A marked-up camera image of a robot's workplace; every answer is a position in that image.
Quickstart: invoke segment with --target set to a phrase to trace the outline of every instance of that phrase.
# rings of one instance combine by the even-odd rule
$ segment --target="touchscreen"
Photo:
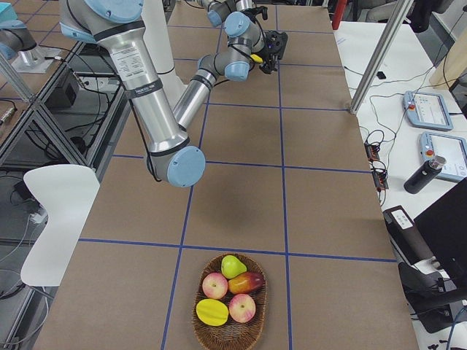
[[[461,177],[467,176],[466,155],[459,140],[432,135],[431,142],[435,154],[446,158],[443,173]]]
[[[447,125],[441,100],[438,96],[416,94],[414,97],[420,121],[424,123]]]

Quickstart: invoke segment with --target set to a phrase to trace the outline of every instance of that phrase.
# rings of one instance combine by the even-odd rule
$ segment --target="yellow fruit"
[[[221,326],[227,322],[227,306],[214,299],[203,299],[196,305],[198,318],[209,326]]]

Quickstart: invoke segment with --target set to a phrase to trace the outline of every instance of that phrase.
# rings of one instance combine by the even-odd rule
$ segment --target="bottle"
[[[446,164],[446,159],[439,155],[435,155],[430,160],[425,161],[404,183],[405,190],[412,194],[418,193],[433,180],[436,175],[441,173],[444,164]]]

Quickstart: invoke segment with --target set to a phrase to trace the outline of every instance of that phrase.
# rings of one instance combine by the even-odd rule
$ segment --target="apple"
[[[227,293],[228,283],[221,273],[212,272],[204,278],[202,287],[208,298],[220,299]]]
[[[232,294],[248,294],[264,285],[264,278],[258,272],[244,272],[228,281],[228,290]]]
[[[228,312],[235,321],[248,322],[256,313],[255,301],[248,294],[237,294],[228,304]]]
[[[237,277],[240,273],[247,272],[247,266],[233,255],[226,255],[220,264],[220,270],[227,279]]]

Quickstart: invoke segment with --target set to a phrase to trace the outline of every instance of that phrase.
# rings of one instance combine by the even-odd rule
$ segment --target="woven basket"
[[[208,326],[201,322],[196,316],[196,304],[206,299],[203,293],[202,283],[204,277],[211,272],[220,272],[222,258],[226,255],[234,255],[247,266],[248,271],[259,272],[264,277],[264,285],[254,292],[249,293],[256,304],[256,313],[254,317],[246,323],[238,323],[230,316],[225,324],[218,327]],[[233,294],[227,292],[227,295],[220,299],[227,306]],[[199,343],[207,350],[250,350],[261,336],[264,325],[264,315],[266,312],[266,277],[261,267],[249,257],[242,254],[224,254],[211,260],[203,270],[199,281],[198,292],[196,293],[195,305],[193,307],[193,327]]]

